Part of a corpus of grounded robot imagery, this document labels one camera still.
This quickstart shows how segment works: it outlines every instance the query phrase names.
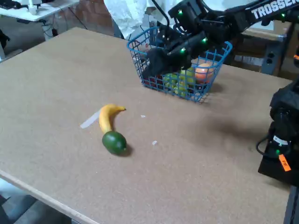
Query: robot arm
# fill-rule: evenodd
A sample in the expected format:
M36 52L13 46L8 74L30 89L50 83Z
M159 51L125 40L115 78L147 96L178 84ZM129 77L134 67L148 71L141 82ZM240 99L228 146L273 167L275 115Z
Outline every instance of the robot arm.
M162 14L159 5L153 0ZM257 0L245 6L234 7L224 12L209 9L202 0L184 0L172 8L168 14L176 22L174 28L161 25L157 39L163 48L148 51L149 64L142 76L157 76L188 69L191 60L202 52L222 45L242 33L251 25L273 19L284 21L294 18L299 0ZM272 98L270 116L273 122L267 135L257 143L257 151L263 155L259 172L283 182L299 186L299 78L279 89ZM266 150L259 149L260 143L267 141ZM284 156L292 170L285 172L279 157Z
M174 28L169 27L165 15L167 25L159 27L157 37L164 48L148 52L150 64L142 76L147 79L187 69L200 53L231 40L259 21L269 23L275 16L283 17L283 13L296 6L299 0L257 0L220 12L209 9L203 0L183 0L168 12L176 22Z

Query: white fabric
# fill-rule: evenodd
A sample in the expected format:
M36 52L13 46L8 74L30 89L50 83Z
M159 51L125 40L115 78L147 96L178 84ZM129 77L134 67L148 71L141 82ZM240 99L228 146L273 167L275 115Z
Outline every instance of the white fabric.
M205 3L213 10L222 11L253 1L255 0L206 0ZM156 0L156 2L167 14L181 0ZM104 0L104 3L124 37L137 30L142 25L146 9L155 6L151 0ZM166 24L166 19L158 10L155 10L152 15L159 22Z

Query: wire basket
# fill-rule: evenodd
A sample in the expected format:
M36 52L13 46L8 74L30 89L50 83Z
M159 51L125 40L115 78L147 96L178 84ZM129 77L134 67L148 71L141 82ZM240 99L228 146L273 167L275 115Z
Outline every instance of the wire basket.
M210 90L224 59L232 49L232 44L225 42L219 48L203 52L197 59L192 60L192 66L187 70L143 79L142 72L150 63L146 52L151 48L163 48L162 42L156 38L157 30L158 27L149 28L128 42L141 83L157 91L199 102Z

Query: orange tag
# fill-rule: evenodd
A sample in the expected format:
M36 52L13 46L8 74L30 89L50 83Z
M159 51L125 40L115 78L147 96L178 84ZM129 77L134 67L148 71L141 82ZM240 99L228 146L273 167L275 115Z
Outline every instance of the orange tag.
M290 166L289 166L288 162L286 161L286 158L285 158L285 156L283 154L279 155L279 160L280 160L281 165L284 168L285 172L291 170L291 168L290 168Z

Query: yellow banana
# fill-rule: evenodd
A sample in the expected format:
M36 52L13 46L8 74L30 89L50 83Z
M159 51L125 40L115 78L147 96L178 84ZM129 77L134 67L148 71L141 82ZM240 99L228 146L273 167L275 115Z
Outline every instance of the yellow banana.
M104 134L112 131L110 116L115 114L116 112L124 110L126 110L125 107L117 106L115 104L107 104L101 108L99 115L99 124Z

